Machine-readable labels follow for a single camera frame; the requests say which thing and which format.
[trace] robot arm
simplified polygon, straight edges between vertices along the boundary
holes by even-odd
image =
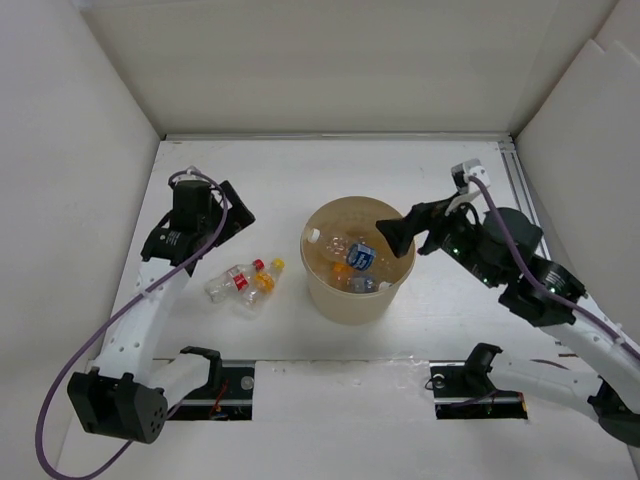
[[[136,296],[140,301],[120,319],[89,373],[74,373],[67,386],[85,431],[152,443],[169,409],[191,391],[221,381],[220,354],[187,347],[170,364],[152,371],[153,353],[175,300],[204,255],[254,222],[229,182],[216,188],[194,169],[169,181],[173,208],[153,229],[142,250]]]
[[[485,393],[517,390],[572,408],[615,438],[640,446],[640,347],[619,326],[576,304],[586,296],[584,285],[561,265],[535,254],[542,238],[539,227],[517,210],[493,205],[478,160],[454,167],[452,176],[458,188],[452,197],[414,205],[403,219],[376,223],[391,250],[397,257],[405,255],[413,237],[428,230],[420,255],[442,249],[488,288],[506,285],[502,305],[560,340],[596,372],[515,360],[497,346],[479,344],[465,362],[464,378]],[[470,203],[480,194],[492,211],[482,224]]]

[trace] white cardboard panel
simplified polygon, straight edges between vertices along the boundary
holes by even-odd
[[[101,480],[637,480],[626,447],[595,424],[509,422],[170,422]],[[74,420],[60,470],[86,474],[121,444],[89,436]]]
[[[508,131],[519,133],[562,78],[587,39],[593,38],[617,0],[559,0],[544,41],[514,108]]]
[[[561,0],[106,1],[85,18],[152,123],[210,133],[506,131]]]
[[[604,50],[617,41],[640,58],[640,2],[620,0],[595,41]]]
[[[576,358],[556,361],[573,371],[591,371]],[[253,419],[258,421],[436,420],[433,394],[424,388],[430,377],[429,362],[423,360],[257,362],[255,377]],[[533,397],[527,396],[526,403],[529,423],[560,421],[568,426],[591,421]]]
[[[40,480],[35,417],[109,315],[159,139],[69,2],[0,12],[0,478]],[[71,414],[56,397],[53,460]]]

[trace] plastic bottle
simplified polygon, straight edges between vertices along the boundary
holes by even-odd
[[[318,246],[320,254],[330,262],[342,263],[365,271],[376,258],[375,249],[359,243],[355,238],[339,231],[323,231],[311,228],[306,239]]]
[[[256,272],[263,269],[264,263],[260,259],[249,265],[235,265],[222,275],[209,280],[204,286],[204,291],[213,303],[221,303],[234,292],[242,293]]]
[[[284,261],[276,258],[265,270],[258,272],[249,288],[242,294],[242,303],[254,309],[273,291],[280,274],[284,270]]]
[[[347,281],[348,291],[351,293],[375,293],[386,290],[391,286],[389,282],[378,282],[373,275],[356,273]]]

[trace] purple cable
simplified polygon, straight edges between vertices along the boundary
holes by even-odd
[[[561,365],[561,364],[556,363],[556,362],[552,362],[551,360],[542,360],[540,358],[532,358],[531,361],[535,362],[535,363],[544,363],[545,365],[552,365],[554,367],[561,368],[563,370],[569,370],[564,365]],[[454,407],[454,408],[468,407],[470,405],[475,405],[478,402],[481,402],[485,398],[493,397],[494,395],[497,395],[498,392],[499,392],[498,390],[493,390],[493,391],[487,393],[486,395],[482,395],[481,397],[470,398],[469,400],[465,400],[464,402],[452,403],[452,404],[450,404],[448,406],[449,407]]]
[[[149,287],[146,289],[147,293],[153,292],[156,288],[158,288],[164,282],[172,278],[178,272],[180,272],[181,270],[183,270],[184,268],[192,264],[194,261],[199,260],[202,256],[204,256],[204,254],[207,253],[208,249],[213,245],[213,243],[220,236],[220,233],[222,232],[222,228],[224,227],[224,224],[227,221],[227,214],[229,212],[229,202],[227,201],[227,197],[225,196],[224,192],[220,188],[220,185],[218,185],[211,178],[209,178],[208,176],[206,176],[205,174],[201,173],[199,170],[193,167],[188,168],[187,170],[182,170],[180,172],[174,173],[173,175],[171,175],[171,177],[169,177],[169,182],[172,182],[176,177],[179,177],[180,175],[194,175],[196,177],[200,177],[203,180],[206,180],[207,182],[209,182],[213,186],[213,188],[215,188],[216,190],[218,190],[218,192],[220,192],[220,195],[222,196],[222,202],[223,202],[222,218],[220,219],[218,228],[216,228],[215,232],[213,232],[213,235],[209,238],[209,240],[207,240],[207,243],[205,243],[200,250],[198,250],[196,253],[191,255],[189,258],[187,258],[184,262],[182,262],[180,265],[175,267],[169,273],[167,273],[162,278],[156,280],[154,283],[149,285]],[[47,475],[54,478],[55,480],[92,480],[96,478],[98,475],[102,474],[111,465],[113,465],[115,461],[118,458],[120,458],[120,456],[127,450],[127,448],[131,446],[131,443],[133,443],[132,441],[128,441],[127,443],[125,443],[122,446],[122,448],[115,453],[113,457],[111,457],[102,467],[97,469],[95,472],[82,477],[69,477],[67,475],[64,475],[58,472],[47,460],[47,457],[44,453],[44,421],[47,418],[47,412],[49,411],[49,407],[51,406],[53,395],[58,390],[58,387],[60,387],[60,384],[64,380],[64,377],[67,375],[67,373],[69,373],[71,368],[73,368],[73,365],[80,359],[80,357],[82,357],[82,355],[86,353],[87,350],[89,350],[89,347],[91,347],[91,345],[93,345],[107,331],[107,329],[111,325],[117,322],[125,313],[131,310],[131,308],[133,308],[143,298],[144,296],[141,293],[133,297],[124,307],[118,310],[109,320],[107,320],[104,323],[104,325],[102,325],[98,330],[96,330],[96,332],[93,335],[91,335],[89,340],[87,340],[86,343],[82,345],[80,349],[62,367],[62,370],[60,370],[60,373],[58,373],[58,375],[56,376],[55,380],[51,384],[51,387],[49,387],[49,391],[47,392],[47,395],[44,397],[44,401],[42,402],[42,407],[40,408],[40,413],[38,415],[38,421],[36,422],[36,456],[38,457],[38,462],[40,463],[40,466],[42,467],[42,469],[47,473]],[[169,418],[177,411],[179,405],[180,403],[176,404],[174,408],[171,410],[171,412],[169,412],[168,414]]]
[[[613,341],[617,341],[619,338],[622,338],[621,335],[618,334],[618,332],[616,332],[613,328],[611,328],[609,325],[607,325],[606,322],[603,322],[601,319],[596,317],[589,310],[587,310],[584,307],[581,307],[580,305],[578,305],[576,303],[573,303],[570,300],[567,300],[566,298],[561,297],[560,295],[556,295],[555,293],[551,293],[549,290],[547,290],[545,288],[544,285],[542,285],[540,282],[538,282],[538,280],[536,280],[536,278],[533,276],[531,271],[527,268],[526,263],[522,259],[522,256],[520,255],[520,252],[518,251],[518,247],[516,246],[516,243],[513,240],[513,237],[509,233],[509,229],[507,228],[507,225],[504,223],[504,220],[502,219],[502,216],[500,215],[500,212],[498,211],[498,207],[496,207],[496,204],[493,203],[493,199],[491,198],[491,195],[489,194],[489,190],[487,189],[486,185],[484,183],[482,183],[481,180],[479,180],[478,178],[473,177],[473,176],[469,177],[469,181],[475,183],[478,186],[478,188],[480,189],[480,191],[482,192],[482,196],[484,197],[485,201],[487,202],[487,205],[489,206],[489,210],[493,214],[493,216],[494,216],[494,218],[496,220],[496,223],[498,224],[498,227],[500,228],[500,231],[502,232],[502,236],[504,237],[505,243],[507,244],[507,247],[509,248],[509,251],[511,252],[511,256],[513,257],[513,259],[515,260],[516,264],[518,265],[518,268],[520,269],[520,271],[524,275],[524,278],[527,279],[527,281],[533,286],[533,288],[535,288],[536,291],[538,293],[540,293],[541,295],[543,295],[543,296],[545,296],[547,298],[550,298],[551,300],[554,300],[554,301],[558,302],[560,305],[564,305],[565,307],[568,307],[568,308],[570,308],[572,310],[576,310],[576,311],[580,312],[582,315],[587,317],[589,319],[589,321],[591,321],[592,323],[594,323],[595,325],[600,327],[602,330],[604,330],[611,337],[611,339]],[[633,348],[631,345],[629,345],[628,343],[626,343],[624,341],[622,343],[620,343],[620,347],[624,351],[626,351],[629,355],[631,355],[633,358],[635,358],[637,361],[640,362],[640,352],[638,350],[636,350],[635,348]]]

